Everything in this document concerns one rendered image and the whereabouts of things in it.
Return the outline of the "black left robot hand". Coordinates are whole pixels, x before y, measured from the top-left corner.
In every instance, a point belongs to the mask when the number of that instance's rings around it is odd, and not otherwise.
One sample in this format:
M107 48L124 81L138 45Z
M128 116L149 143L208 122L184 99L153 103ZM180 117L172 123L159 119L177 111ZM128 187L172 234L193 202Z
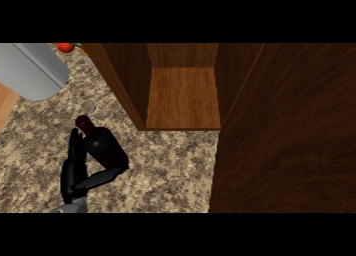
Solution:
M85 135L73 128L69 137L68 158L63 161L60 174L60 193L66 204L85 197L90 189L112 182L116 176L128 169L128 167L104 169L88 175L85 160L87 156L91 155L84 148L84 137Z

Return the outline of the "dark wine bottle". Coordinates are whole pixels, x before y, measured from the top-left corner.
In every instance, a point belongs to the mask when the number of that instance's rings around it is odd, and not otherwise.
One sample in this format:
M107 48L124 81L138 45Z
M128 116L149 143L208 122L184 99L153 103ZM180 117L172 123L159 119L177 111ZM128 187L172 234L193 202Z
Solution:
M106 170L128 167L128 156L119 142L106 127L97 127L87 115L79 115L75 125L85 134L82 139L87 153Z

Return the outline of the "brown wooden cabinet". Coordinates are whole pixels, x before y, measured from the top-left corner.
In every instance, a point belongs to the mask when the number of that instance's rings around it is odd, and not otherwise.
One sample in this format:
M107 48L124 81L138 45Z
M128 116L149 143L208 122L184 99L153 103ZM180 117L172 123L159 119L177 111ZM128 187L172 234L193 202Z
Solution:
M85 43L84 51L140 131L217 131L260 43Z

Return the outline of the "dark brown cabinet door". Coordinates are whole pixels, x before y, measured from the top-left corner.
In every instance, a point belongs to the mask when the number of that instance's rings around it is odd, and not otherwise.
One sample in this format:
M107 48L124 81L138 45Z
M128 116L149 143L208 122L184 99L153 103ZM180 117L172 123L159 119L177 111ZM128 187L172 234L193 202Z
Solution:
M264 45L218 136L214 212L356 212L356 43Z

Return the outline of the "grey rounded appliance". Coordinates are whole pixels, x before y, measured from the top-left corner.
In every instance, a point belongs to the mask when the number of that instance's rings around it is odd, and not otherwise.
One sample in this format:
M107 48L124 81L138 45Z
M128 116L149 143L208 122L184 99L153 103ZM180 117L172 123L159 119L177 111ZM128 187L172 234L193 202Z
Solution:
M68 79L66 64L45 43L0 43L0 83L25 99L50 98Z

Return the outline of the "red tomato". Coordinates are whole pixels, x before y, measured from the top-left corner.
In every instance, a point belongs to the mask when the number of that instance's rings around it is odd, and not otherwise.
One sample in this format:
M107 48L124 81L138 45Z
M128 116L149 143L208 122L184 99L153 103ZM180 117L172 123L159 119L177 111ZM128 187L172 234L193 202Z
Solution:
M73 51L75 46L71 43L57 43L56 47L60 52L69 53Z

